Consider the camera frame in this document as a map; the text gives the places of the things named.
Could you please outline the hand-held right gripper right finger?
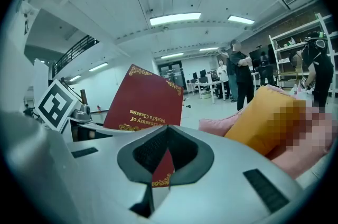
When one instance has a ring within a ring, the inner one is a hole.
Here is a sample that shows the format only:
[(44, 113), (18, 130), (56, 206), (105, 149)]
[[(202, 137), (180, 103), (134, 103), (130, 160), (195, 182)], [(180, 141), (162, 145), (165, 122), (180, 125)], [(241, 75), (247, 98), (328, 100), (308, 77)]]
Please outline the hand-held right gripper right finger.
[(301, 186), (253, 149), (230, 139), (169, 126), (170, 148), (182, 164), (155, 223), (281, 223), (298, 206)]

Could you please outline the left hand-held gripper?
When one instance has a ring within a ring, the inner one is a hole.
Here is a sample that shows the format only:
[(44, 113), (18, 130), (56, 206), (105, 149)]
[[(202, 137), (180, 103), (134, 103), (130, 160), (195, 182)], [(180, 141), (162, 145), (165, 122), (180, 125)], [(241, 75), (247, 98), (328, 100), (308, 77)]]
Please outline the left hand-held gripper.
[(105, 128), (92, 123), (90, 108), (74, 96), (60, 81), (54, 80), (39, 100), (36, 111), (42, 120), (52, 129), (62, 132), (68, 118), (85, 124), (86, 128), (110, 136), (130, 134), (132, 131)]

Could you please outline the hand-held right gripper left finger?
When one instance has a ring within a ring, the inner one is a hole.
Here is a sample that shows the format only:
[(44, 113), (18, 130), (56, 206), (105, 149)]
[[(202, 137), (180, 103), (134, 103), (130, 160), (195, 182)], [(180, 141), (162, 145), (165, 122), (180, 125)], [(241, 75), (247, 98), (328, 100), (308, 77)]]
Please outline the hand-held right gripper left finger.
[(167, 130), (157, 126), (69, 144), (80, 171), (81, 223), (169, 222), (169, 188), (153, 186), (154, 180), (169, 181)]

